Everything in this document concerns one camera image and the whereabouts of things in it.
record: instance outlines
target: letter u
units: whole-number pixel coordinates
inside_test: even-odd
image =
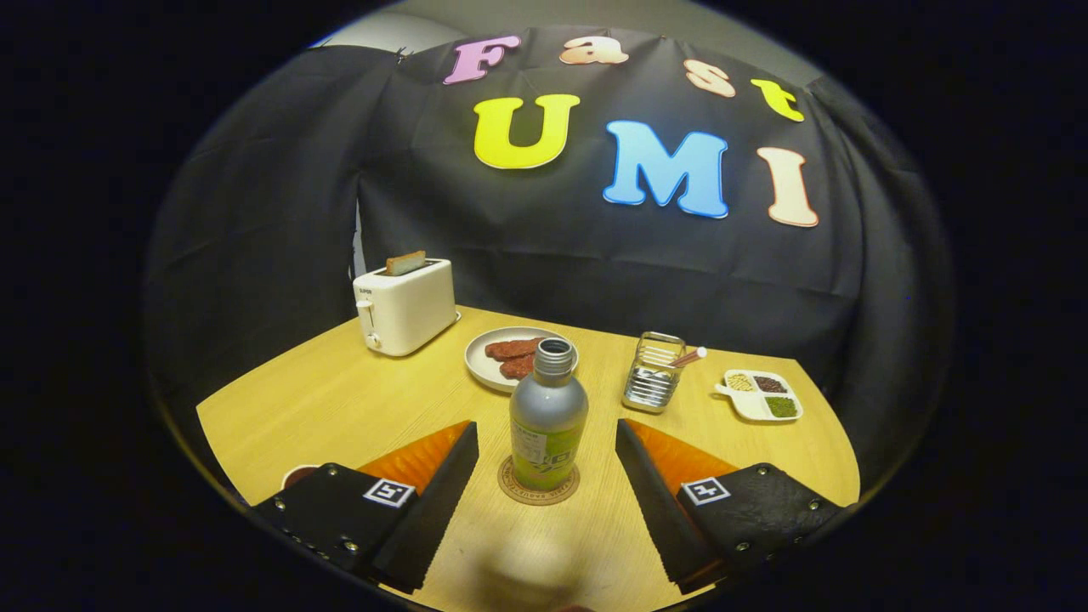
[[[521,98],[495,98],[480,102],[472,109],[480,115],[473,144],[477,157],[492,168],[504,170],[544,166],[559,157],[567,146],[570,109],[581,101],[570,94],[536,98],[536,106],[544,109],[544,125],[540,140],[528,147],[510,144],[510,123],[514,111],[524,103]]]

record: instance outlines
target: toaster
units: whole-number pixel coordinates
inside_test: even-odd
[[[379,353],[408,355],[458,318],[447,259],[424,259],[421,268],[396,277],[382,268],[351,285],[362,338]]]

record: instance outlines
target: beans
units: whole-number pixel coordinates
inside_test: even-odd
[[[793,400],[789,397],[765,399],[767,400],[767,406],[770,408],[770,414],[779,418],[798,416],[798,406],[793,403]]]
[[[774,378],[767,378],[765,376],[755,377],[755,383],[759,385],[759,389],[768,393],[787,393],[784,387],[781,382],[778,382]]]
[[[742,374],[730,376],[727,382],[730,389],[737,391],[755,391],[755,388],[749,382],[749,378]]]

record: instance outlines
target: wooden table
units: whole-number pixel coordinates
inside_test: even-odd
[[[793,359],[710,351],[685,368],[665,413],[652,415],[620,403],[636,338],[458,310],[460,321],[407,357],[368,350],[353,319],[201,403],[197,411],[211,448],[242,495],[257,504],[276,493],[284,473],[299,464],[358,466],[454,423],[475,420],[479,463],[423,588],[409,598],[473,612],[552,612],[572,603],[638,612],[703,592],[681,596],[665,576],[616,456],[618,418],[651,425],[740,467],[770,462],[839,505],[857,501],[850,441]],[[578,453],[581,485],[556,505],[524,505],[499,489],[498,467],[510,454],[509,396],[477,382],[465,365],[473,338],[510,326],[556,331],[580,353],[576,376],[590,397]],[[714,394],[714,383],[730,368],[784,377],[804,416],[784,424],[741,420]]]

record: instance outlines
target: metal bottle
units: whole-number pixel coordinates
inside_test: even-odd
[[[574,468],[589,399],[573,370],[574,350],[565,340],[542,340],[533,374],[510,396],[514,478],[522,487],[549,491]]]

